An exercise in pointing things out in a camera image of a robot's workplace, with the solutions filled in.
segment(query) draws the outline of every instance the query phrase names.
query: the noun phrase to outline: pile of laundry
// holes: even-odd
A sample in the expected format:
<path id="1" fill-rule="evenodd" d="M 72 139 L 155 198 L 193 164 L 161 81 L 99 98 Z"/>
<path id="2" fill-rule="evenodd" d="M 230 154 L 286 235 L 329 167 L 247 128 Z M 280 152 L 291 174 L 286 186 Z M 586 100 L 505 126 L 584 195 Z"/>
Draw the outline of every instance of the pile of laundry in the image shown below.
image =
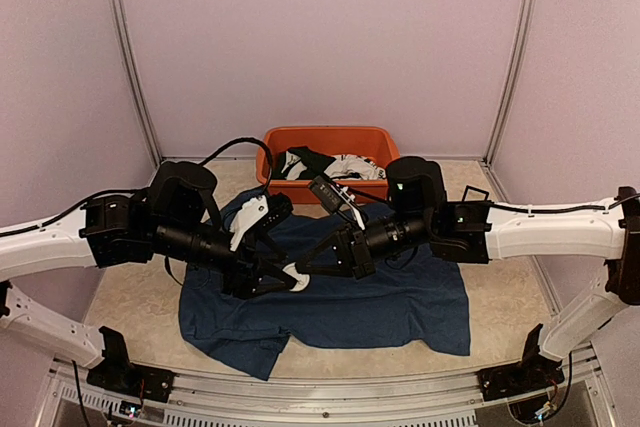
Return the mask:
<path id="1" fill-rule="evenodd" d="M 325 155 L 308 147 L 292 147 L 276 160 L 273 178 L 312 180 L 325 173 L 336 180 L 384 180 L 385 170 L 366 157 L 353 154 Z"/>

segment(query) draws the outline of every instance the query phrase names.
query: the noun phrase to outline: red plastic container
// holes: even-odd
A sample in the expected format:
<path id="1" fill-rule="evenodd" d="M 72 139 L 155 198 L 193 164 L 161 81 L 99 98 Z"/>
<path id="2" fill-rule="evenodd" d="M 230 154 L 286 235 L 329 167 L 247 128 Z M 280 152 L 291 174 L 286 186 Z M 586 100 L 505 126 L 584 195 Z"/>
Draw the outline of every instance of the red plastic container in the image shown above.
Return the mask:
<path id="1" fill-rule="evenodd" d="M 326 155 L 356 154 L 368 157 L 379 167 L 385 167 L 400 154 L 389 133 L 378 127 L 278 127 L 267 132 L 264 143 L 273 152 L 274 158 L 291 147 L 307 146 Z M 256 157 L 256 176 L 263 185 L 267 182 L 269 166 L 262 150 Z M 368 194 L 385 198 L 385 180 L 346 180 L 340 184 L 353 187 Z M 272 180 L 269 192 L 282 192 L 294 204 L 318 204 L 320 201 L 309 190 L 308 180 Z M 357 197 L 358 202 L 372 202 Z"/>

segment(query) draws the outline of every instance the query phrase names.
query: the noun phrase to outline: table surface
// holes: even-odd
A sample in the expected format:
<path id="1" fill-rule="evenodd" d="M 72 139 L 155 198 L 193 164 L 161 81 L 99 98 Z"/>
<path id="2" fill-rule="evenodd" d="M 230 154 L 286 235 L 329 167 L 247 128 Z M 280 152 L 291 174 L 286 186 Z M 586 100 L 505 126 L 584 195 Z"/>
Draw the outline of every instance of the table surface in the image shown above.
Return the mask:
<path id="1" fill-rule="evenodd" d="M 450 200 L 460 199 L 467 184 L 491 192 L 480 165 L 474 161 L 441 161 Z M 255 162 L 215 161 L 215 198 L 225 205 L 243 190 L 257 186 Z M 294 212 L 319 217 L 318 205 L 296 205 Z M 174 275 L 184 276 L 184 263 L 172 263 Z M 280 355 L 272 378 L 345 379 L 477 369 L 520 358 L 527 333 L 549 318 L 544 296 L 528 258 L 492 261 L 488 265 L 460 264 L 470 305 L 471 356 L 434 352 L 422 341 L 384 349 L 318 349 L 293 337 Z M 162 258 L 148 264 L 109 267 L 85 318 L 94 325 L 120 331 L 131 360 L 173 369 L 247 377 L 207 357 L 180 336 L 180 286 L 164 271 Z"/>

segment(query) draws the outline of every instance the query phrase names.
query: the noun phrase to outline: vertical metal post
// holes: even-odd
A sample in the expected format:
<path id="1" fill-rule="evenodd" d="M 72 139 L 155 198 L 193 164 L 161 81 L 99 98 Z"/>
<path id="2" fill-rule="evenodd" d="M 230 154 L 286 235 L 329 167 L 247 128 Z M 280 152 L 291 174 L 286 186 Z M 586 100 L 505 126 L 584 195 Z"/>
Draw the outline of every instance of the vertical metal post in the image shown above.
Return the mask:
<path id="1" fill-rule="evenodd" d="M 140 128 L 142 129 L 142 134 L 144 136 L 144 141 L 149 153 L 149 157 L 151 158 L 154 167 L 157 168 L 162 162 L 162 154 L 160 152 L 160 146 L 158 144 L 158 139 L 156 137 L 153 124 L 151 122 L 151 117 L 149 116 L 147 104 L 142 93 L 140 76 L 138 75 L 138 69 L 133 57 L 129 31 L 127 30 L 127 18 L 125 15 L 124 1 L 110 0 L 110 2 L 111 11 L 113 13 L 113 20 L 118 35 L 118 43 L 120 44 L 122 59 L 124 62 L 125 70 L 127 72 L 127 78 L 129 80 L 129 87 L 131 88 L 131 93 L 133 95 L 136 116 L 138 118 Z"/>
<path id="2" fill-rule="evenodd" d="M 498 149 L 500 148 L 500 142 L 502 141 L 504 130 L 507 125 L 507 119 L 509 117 L 509 111 L 511 110 L 511 105 L 513 103 L 513 94 L 516 90 L 518 75 L 520 74 L 522 61 L 524 59 L 525 45 L 527 43 L 527 37 L 529 35 L 529 27 L 531 24 L 531 18 L 533 16 L 534 3 L 535 0 L 522 0 L 522 3 L 520 5 L 520 15 L 518 17 L 516 38 L 513 49 L 511 51 L 511 58 L 509 60 L 507 79 L 502 90 L 500 108 L 493 125 L 493 131 L 491 132 L 489 146 L 487 147 L 487 151 L 484 156 L 484 160 L 490 169 L 493 166 L 493 162 L 498 153 Z"/>

